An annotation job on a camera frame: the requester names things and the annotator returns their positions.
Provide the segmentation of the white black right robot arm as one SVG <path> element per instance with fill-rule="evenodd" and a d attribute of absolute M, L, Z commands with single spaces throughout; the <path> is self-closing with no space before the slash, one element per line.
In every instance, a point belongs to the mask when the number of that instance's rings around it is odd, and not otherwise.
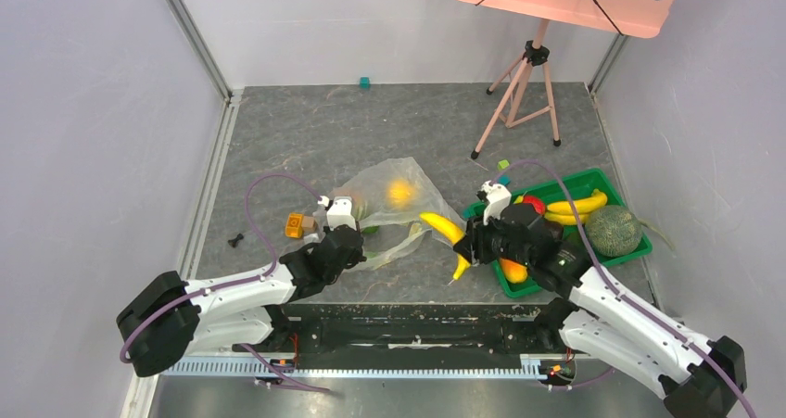
<path fill-rule="evenodd" d="M 529 205 L 472 215 L 457 253 L 473 263 L 510 260 L 555 294 L 535 319 L 548 351 L 563 347 L 604 361 L 649 388 L 674 417 L 726 417 L 747 386 L 744 352 L 668 317 L 595 264 L 575 238 L 556 237 Z"/>

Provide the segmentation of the single yellow banana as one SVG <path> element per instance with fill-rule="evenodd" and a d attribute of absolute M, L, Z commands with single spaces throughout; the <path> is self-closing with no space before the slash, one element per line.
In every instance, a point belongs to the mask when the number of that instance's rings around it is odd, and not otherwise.
<path fill-rule="evenodd" d="M 465 271 L 471 267 L 471 256 L 462 249 L 462 241 L 466 237 L 465 231 L 453 221 L 430 211 L 419 214 L 421 220 L 430 225 L 433 229 L 442 234 L 452 245 L 453 252 L 457 255 L 456 268 L 452 275 L 451 282 L 458 281 Z"/>

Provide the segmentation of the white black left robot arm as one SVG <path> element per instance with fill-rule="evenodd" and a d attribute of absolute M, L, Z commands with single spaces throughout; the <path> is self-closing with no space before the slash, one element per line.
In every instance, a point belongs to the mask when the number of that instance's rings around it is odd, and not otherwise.
<path fill-rule="evenodd" d="M 360 232 L 340 226 L 256 270 L 205 280 L 161 273 L 116 319 L 120 360 L 149 377 L 199 351 L 240 344 L 280 350 L 291 338 L 282 306 L 321 293 L 364 262 L 362 246 Z"/>

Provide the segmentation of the clear plastic bag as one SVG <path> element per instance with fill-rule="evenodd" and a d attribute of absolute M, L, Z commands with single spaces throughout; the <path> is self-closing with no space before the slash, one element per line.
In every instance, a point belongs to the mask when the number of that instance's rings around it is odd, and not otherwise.
<path fill-rule="evenodd" d="M 434 212 L 458 224 L 462 218 L 426 175 L 415 158 L 389 158 L 366 168 L 328 197 L 352 199 L 351 213 L 360 226 L 366 261 L 353 272 L 372 271 L 412 254 L 430 235 L 450 241 L 420 218 Z"/>

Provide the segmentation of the orange yellow mango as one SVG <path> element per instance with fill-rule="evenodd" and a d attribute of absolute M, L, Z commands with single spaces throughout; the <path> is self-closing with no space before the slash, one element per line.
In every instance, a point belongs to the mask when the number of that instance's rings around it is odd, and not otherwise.
<path fill-rule="evenodd" d="M 526 265 L 507 259 L 499 259 L 498 263 L 504 279 L 509 284 L 522 284 L 528 278 Z"/>

